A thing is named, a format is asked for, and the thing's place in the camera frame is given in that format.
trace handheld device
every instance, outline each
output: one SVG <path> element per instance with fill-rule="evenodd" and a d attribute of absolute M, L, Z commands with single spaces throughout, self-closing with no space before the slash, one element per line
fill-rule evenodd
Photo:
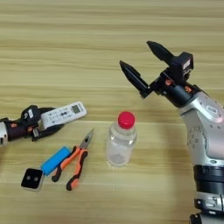
<path fill-rule="evenodd" d="M 77 101 L 75 103 L 66 105 L 61 108 L 56 108 L 51 111 L 45 112 L 41 115 L 41 120 L 45 129 L 53 125 L 70 123 L 79 119 L 87 114 L 87 110 L 83 103 Z"/>
<path fill-rule="evenodd" d="M 38 108 L 36 105 L 31 105 L 17 120 L 10 120 L 8 117 L 0 119 L 0 146 L 5 146 L 8 142 L 21 137 L 31 137 L 32 141 L 37 141 L 59 131 L 63 124 L 55 124 L 46 129 L 39 128 L 41 114 L 50 110 L 53 108 Z"/>
<path fill-rule="evenodd" d="M 201 212 L 191 224 L 224 223 L 224 110 L 208 94 L 187 80 L 193 70 L 193 56 L 174 56 L 162 45 L 148 41 L 152 52 L 168 67 L 148 85 L 140 73 L 124 62 L 127 79 L 145 98 L 153 91 L 165 96 L 176 108 L 187 128 L 187 145 L 192 157 L 197 193 L 194 205 Z"/>

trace wooden table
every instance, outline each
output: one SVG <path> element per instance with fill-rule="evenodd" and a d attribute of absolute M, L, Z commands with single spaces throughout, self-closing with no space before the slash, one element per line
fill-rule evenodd
<path fill-rule="evenodd" d="M 3 224 L 186 224 L 195 213 L 186 128 L 177 110 L 152 94 L 144 101 L 119 60 L 151 82 L 165 68 L 145 44 L 193 53 L 190 79 L 224 103 L 224 2 L 218 0 L 1 0 L 0 117 L 15 119 L 31 104 L 59 107 L 82 101 L 88 114 L 54 136 L 21 139 L 0 149 Z M 105 159 L 109 125 L 122 110 L 136 116 L 131 162 Z M 73 147 L 94 128 L 80 185 L 66 191 L 74 164 L 59 183 L 46 177 L 40 192 L 20 183 L 56 150 Z"/>

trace white label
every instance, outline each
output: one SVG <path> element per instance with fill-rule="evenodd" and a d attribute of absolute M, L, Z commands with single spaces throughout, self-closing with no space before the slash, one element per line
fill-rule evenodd
<path fill-rule="evenodd" d="M 217 109 L 217 108 L 214 108 L 214 107 L 212 107 L 212 106 L 210 106 L 210 105 L 207 105 L 207 106 L 206 106 L 206 109 L 207 109 L 208 111 L 210 111 L 210 112 L 212 112 L 212 113 L 218 115 L 218 109 Z"/>
<path fill-rule="evenodd" d="M 184 69 L 186 69 L 188 66 L 190 66 L 191 60 L 189 59 L 185 64 L 184 64 Z"/>
<path fill-rule="evenodd" d="M 28 113 L 29 113 L 30 118 L 33 118 L 33 113 L 32 113 L 31 109 L 28 110 Z"/>

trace clear plastic bottle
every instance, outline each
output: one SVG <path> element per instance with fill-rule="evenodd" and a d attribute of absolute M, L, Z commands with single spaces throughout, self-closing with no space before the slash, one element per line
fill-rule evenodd
<path fill-rule="evenodd" d="M 106 148 L 107 160 L 115 166 L 126 165 L 137 140 L 135 117 L 130 112 L 122 112 L 108 132 Z"/>

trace black square object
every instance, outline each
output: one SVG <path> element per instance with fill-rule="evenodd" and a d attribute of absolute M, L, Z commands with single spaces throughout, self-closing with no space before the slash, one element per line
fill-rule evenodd
<path fill-rule="evenodd" d="M 37 190 L 42 182 L 43 174 L 44 173 L 41 170 L 28 168 L 24 174 L 21 186 Z"/>

